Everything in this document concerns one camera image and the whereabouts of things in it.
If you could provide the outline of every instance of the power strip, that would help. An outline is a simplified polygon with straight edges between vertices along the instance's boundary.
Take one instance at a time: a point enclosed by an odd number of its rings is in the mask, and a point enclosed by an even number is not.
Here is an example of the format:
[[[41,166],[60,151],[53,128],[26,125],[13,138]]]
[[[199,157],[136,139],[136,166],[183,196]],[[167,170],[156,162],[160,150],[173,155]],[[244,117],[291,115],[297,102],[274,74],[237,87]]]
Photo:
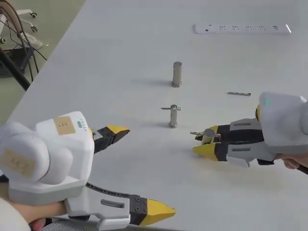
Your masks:
[[[239,24],[206,24],[198,23],[194,26],[196,34],[291,34],[287,24],[273,26],[239,25]]]

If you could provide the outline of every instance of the label sticker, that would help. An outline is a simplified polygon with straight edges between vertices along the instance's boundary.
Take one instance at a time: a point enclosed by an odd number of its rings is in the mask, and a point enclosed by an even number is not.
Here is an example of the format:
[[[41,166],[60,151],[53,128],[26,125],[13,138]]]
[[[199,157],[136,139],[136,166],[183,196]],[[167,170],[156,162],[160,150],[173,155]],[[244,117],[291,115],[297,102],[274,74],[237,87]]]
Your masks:
[[[60,136],[76,133],[71,117],[61,116],[53,119],[53,121]]]
[[[0,165],[9,168],[13,172],[20,173],[26,178],[30,178],[33,175],[36,162],[31,158],[24,157],[10,149],[4,148]]]

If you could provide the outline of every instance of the metal pin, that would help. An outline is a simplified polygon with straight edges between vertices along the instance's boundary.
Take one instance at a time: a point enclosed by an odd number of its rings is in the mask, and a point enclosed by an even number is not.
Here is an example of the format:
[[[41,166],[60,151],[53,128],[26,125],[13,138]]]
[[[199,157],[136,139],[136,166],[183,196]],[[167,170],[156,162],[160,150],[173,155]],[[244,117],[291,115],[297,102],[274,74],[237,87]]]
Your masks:
[[[180,111],[181,108],[176,106],[175,104],[173,104],[170,107],[162,107],[161,109],[162,110],[170,110],[170,123],[169,123],[169,127],[176,128],[178,126],[178,123],[177,123],[178,111]]]
[[[251,96],[251,93],[228,92],[229,95]]]
[[[221,140],[221,135],[218,133],[216,134],[215,131],[210,128],[205,129],[204,132],[191,131],[190,134],[203,136],[202,145],[212,143],[214,141],[214,138],[218,138],[219,142]]]
[[[202,144],[212,143],[215,138],[215,131],[213,129],[207,128],[204,130],[203,137],[202,137]]]
[[[181,62],[175,62],[173,64],[172,86],[174,88],[179,88],[180,86],[182,86],[182,63]]]

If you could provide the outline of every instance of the chair wheel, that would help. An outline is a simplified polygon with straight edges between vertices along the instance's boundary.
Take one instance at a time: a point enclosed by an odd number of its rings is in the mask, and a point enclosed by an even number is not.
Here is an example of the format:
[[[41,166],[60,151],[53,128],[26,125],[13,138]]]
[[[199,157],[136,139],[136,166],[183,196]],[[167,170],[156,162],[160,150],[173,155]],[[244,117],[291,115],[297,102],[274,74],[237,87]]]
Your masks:
[[[6,43],[6,39],[5,39],[5,38],[0,38],[0,43],[1,43],[1,44]]]
[[[31,15],[32,18],[37,18],[38,17],[37,13],[30,13],[30,15]]]
[[[36,26],[32,26],[31,30],[32,30],[33,33],[36,33],[38,31],[38,28]]]

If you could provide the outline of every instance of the green floor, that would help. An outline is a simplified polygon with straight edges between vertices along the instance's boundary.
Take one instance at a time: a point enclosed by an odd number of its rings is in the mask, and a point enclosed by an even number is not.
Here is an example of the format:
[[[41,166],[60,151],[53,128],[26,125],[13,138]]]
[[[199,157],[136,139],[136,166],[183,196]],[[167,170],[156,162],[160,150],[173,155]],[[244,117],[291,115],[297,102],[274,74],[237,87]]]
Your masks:
[[[17,10],[31,9],[38,14],[37,19],[32,19],[28,14],[22,15],[21,18],[30,21],[38,28],[38,32],[33,34],[29,26],[25,24],[25,30],[44,43],[40,52],[48,58],[69,28],[85,0],[10,0],[10,2]],[[3,31],[1,36],[7,39],[6,44],[1,44],[3,49],[13,48],[15,46],[10,41],[9,31],[7,29]],[[45,61],[38,54],[36,58],[38,66],[41,68]],[[28,70],[25,76],[30,80]],[[23,94],[23,89],[14,78],[0,78],[0,124],[6,122]]]

